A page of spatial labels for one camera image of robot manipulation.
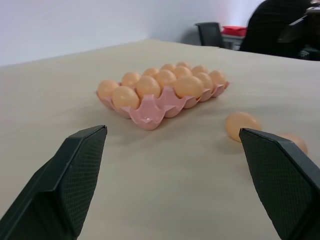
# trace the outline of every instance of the egg carton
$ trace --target egg carton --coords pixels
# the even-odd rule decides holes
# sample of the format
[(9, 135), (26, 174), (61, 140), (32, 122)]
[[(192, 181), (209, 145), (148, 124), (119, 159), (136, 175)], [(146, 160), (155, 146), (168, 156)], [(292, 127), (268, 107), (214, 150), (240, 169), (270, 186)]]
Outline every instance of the egg carton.
[(205, 89), (199, 98), (195, 96), (178, 98), (173, 87), (165, 86), (159, 98), (154, 95), (145, 95), (138, 109), (132, 107), (116, 109), (111, 97), (100, 98), (97, 96), (108, 109), (114, 110), (126, 119), (131, 119), (140, 128), (150, 131), (156, 129), (164, 118), (177, 116), (182, 109), (190, 109), (199, 102), (217, 98), (228, 86), (228, 82), (226, 85), (218, 85), (214, 92), (211, 89)]

